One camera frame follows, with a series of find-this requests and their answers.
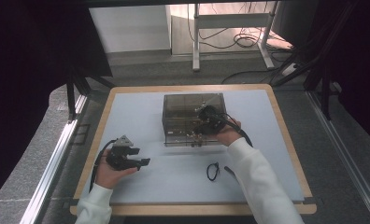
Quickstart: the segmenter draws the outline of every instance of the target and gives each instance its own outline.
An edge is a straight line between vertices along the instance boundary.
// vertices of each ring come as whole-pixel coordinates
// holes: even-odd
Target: metal rail
[[[76,103],[76,111],[79,114],[85,105],[87,100],[86,96],[80,95]],[[78,119],[74,119],[72,122],[65,124],[60,139],[50,157],[49,163],[40,178],[39,184],[36,187],[33,197],[27,206],[27,209],[22,216],[20,221],[21,224],[33,224],[35,223],[37,216],[42,208],[43,202],[45,202],[46,195],[50,189],[50,184],[53,181],[54,176],[60,166],[61,160],[64,156],[65,150],[68,146],[69,140],[77,127]]]
[[[362,172],[358,168],[354,159],[352,159],[346,145],[343,143],[342,139],[340,138],[339,134],[336,131],[333,123],[329,121],[323,115],[322,111],[320,110],[320,101],[317,96],[310,92],[306,92],[307,97],[310,100],[310,103],[313,105],[315,112],[317,113],[322,126],[324,127],[325,131],[328,133],[333,145],[334,149],[336,150],[337,155],[339,156],[340,160],[344,164],[346,170],[349,173],[351,180],[353,181],[354,186],[359,191],[360,195],[365,202],[366,207],[370,212],[370,186],[366,179],[363,177]]]

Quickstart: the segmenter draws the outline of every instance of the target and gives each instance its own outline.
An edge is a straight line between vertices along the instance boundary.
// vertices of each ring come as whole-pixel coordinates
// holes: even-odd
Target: wooden frame
[[[107,124],[112,103],[117,93],[132,92],[165,92],[165,91],[246,91],[246,90],[265,90],[269,97],[273,111],[275,112],[278,126],[284,138],[288,149],[292,165],[297,174],[301,189],[305,198],[313,198],[309,185],[307,184],[305,174],[301,163],[299,162],[295,148],[293,146],[290,134],[284,118],[278,107],[278,102],[272,88],[266,84],[243,84],[243,85],[199,85],[199,86],[153,86],[153,87],[117,87],[113,88],[107,98],[103,115],[100,119],[95,137],[92,141],[88,158],[86,160],[83,172],[78,182],[78,187],[74,195],[77,201],[86,184],[88,176],[92,171],[94,158],[100,146],[101,137]],[[246,216],[252,215],[249,206],[246,203],[209,203],[209,204],[112,204],[112,215],[116,216]],[[302,215],[314,214],[317,211],[315,203],[297,203],[295,207]],[[70,207],[72,214],[77,213],[75,205]]]

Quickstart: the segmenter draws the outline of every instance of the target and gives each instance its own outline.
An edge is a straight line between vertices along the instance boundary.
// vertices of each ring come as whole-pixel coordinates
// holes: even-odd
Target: wire loop
[[[215,174],[214,174],[214,177],[210,177],[210,175],[209,175],[209,169],[210,169],[210,167],[211,166],[215,166],[215,168],[216,168],[216,171],[215,171]],[[210,181],[214,181],[216,178],[217,178],[217,175],[220,173],[220,164],[218,163],[218,162],[214,162],[214,163],[211,163],[211,164],[209,164],[208,165],[208,167],[207,167],[207,178],[210,180]]]

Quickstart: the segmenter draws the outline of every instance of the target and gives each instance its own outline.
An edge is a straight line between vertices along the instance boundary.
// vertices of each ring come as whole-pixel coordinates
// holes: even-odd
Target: white long-sleeve shirt
[[[260,150],[239,138],[228,147],[228,152],[234,162],[236,178],[258,224],[304,223]],[[111,195],[112,189],[94,184],[90,194],[79,200],[76,223],[108,223],[112,213],[109,207]]]

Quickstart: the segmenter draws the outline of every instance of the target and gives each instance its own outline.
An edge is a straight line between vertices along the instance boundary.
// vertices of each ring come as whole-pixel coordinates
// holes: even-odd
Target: human hand
[[[241,128],[241,122],[235,119],[229,120],[233,124],[236,124]],[[224,144],[225,146],[230,146],[235,140],[241,138],[242,136],[240,133],[238,133],[234,128],[232,128],[229,125],[226,125],[223,127],[223,129],[217,133],[216,135],[213,135],[212,137],[216,138],[219,142]]]
[[[137,168],[135,167],[122,171],[116,171],[112,169],[112,167],[110,167],[106,162],[108,153],[109,149],[106,149],[101,157],[100,165],[97,169],[95,183],[103,188],[113,189],[123,177],[135,173]]]

